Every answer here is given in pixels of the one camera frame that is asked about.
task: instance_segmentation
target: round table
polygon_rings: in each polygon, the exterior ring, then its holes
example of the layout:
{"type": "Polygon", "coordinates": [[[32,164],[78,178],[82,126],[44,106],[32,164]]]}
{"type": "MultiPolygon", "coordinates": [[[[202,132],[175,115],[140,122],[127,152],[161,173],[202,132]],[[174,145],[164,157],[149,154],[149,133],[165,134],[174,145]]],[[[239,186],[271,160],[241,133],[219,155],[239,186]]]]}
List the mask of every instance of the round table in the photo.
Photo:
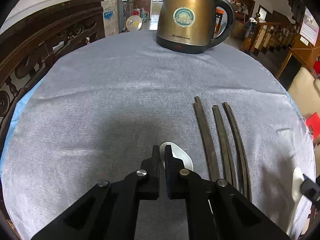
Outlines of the round table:
{"type": "MultiPolygon", "coordinates": [[[[252,203],[286,230],[293,208],[292,172],[315,179],[312,140],[294,103],[258,61],[220,44],[188,55],[158,46],[138,31],[96,41],[59,59],[29,100],[1,161],[4,200],[23,239],[61,214],[101,179],[138,170],[154,144],[171,141],[209,179],[193,108],[199,96],[223,177],[212,106],[233,109],[248,160],[252,203]]],[[[303,199],[291,233],[310,210],[303,199]]],[[[136,239],[187,239],[183,200],[170,201],[160,171],[160,199],[141,201],[136,239]]]]}

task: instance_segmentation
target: kettle handle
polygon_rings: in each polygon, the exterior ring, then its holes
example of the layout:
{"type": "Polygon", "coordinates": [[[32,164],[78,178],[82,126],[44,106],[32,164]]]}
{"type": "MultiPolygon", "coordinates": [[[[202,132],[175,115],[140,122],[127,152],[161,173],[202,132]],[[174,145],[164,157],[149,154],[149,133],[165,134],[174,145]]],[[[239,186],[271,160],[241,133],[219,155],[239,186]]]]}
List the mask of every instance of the kettle handle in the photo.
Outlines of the kettle handle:
{"type": "Polygon", "coordinates": [[[235,25],[235,14],[233,13],[233,9],[227,0],[213,0],[214,8],[213,8],[213,18],[215,19],[216,8],[221,7],[227,13],[227,25],[226,28],[220,33],[217,37],[212,38],[211,42],[208,44],[208,48],[212,48],[221,42],[223,42],[230,35],[233,26],[235,25]]]}

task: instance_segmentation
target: beige sofa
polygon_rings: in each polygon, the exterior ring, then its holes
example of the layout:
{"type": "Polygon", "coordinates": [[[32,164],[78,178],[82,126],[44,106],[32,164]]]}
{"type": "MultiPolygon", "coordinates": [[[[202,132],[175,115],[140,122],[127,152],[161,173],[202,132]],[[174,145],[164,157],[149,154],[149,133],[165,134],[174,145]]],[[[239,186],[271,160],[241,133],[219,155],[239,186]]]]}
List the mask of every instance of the beige sofa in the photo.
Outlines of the beige sofa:
{"type": "MultiPolygon", "coordinates": [[[[320,115],[320,80],[315,79],[306,68],[300,68],[288,92],[305,119],[315,112],[320,115]]],[[[320,136],[315,141],[319,144],[320,136]]],[[[315,149],[315,158],[318,176],[320,174],[320,145],[315,149]]]]}

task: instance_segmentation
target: blue cloth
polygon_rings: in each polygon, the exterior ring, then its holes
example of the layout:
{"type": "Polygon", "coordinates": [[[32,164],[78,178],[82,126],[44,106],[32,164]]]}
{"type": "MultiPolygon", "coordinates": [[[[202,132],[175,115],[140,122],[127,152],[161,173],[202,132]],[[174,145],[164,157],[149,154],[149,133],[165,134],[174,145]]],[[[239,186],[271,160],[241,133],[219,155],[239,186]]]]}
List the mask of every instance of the blue cloth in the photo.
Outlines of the blue cloth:
{"type": "Polygon", "coordinates": [[[3,148],[2,154],[1,154],[0,176],[2,175],[2,170],[3,170],[3,159],[4,159],[4,156],[7,153],[8,145],[9,145],[10,139],[12,137],[12,134],[14,132],[14,129],[16,128],[17,123],[19,121],[19,118],[22,115],[22,112],[24,111],[27,103],[29,102],[30,98],[32,97],[32,95],[34,94],[36,89],[39,87],[39,85],[41,84],[43,79],[41,79],[23,98],[21,98],[21,100],[19,100],[19,102],[17,103],[17,105],[16,105],[16,107],[14,109],[13,116],[12,116],[12,119],[11,119],[11,122],[10,122],[10,126],[9,126],[9,130],[8,130],[7,136],[6,136],[5,141],[4,141],[4,148],[3,148]]]}

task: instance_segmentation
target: dark wooden chopstick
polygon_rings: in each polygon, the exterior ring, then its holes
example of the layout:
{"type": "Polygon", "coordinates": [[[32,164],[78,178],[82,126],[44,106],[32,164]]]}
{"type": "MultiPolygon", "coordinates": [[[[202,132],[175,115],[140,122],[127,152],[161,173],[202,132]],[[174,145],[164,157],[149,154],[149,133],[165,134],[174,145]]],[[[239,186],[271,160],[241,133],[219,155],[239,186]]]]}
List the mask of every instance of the dark wooden chopstick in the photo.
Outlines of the dark wooden chopstick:
{"type": "Polygon", "coordinates": [[[247,157],[244,152],[244,146],[243,146],[242,138],[239,132],[239,128],[236,123],[236,119],[233,115],[231,107],[226,102],[224,102],[222,105],[226,111],[226,114],[231,126],[231,130],[233,133],[233,137],[236,143],[237,154],[238,154],[238,157],[240,158],[242,176],[243,176],[243,195],[251,201],[252,197],[251,197],[250,174],[249,174],[247,157]]]}
{"type": "Polygon", "coordinates": [[[236,172],[232,159],[232,153],[228,140],[226,128],[224,126],[219,106],[212,107],[214,119],[216,121],[216,127],[218,137],[220,141],[220,148],[222,153],[222,162],[224,166],[225,179],[236,188],[236,172]]]}
{"type": "Polygon", "coordinates": [[[209,167],[209,177],[211,181],[217,181],[220,178],[220,175],[210,129],[202,108],[200,98],[195,97],[195,101],[196,102],[193,104],[193,106],[196,112],[196,117],[198,119],[199,129],[204,144],[204,151],[206,153],[207,163],[209,167]]]}

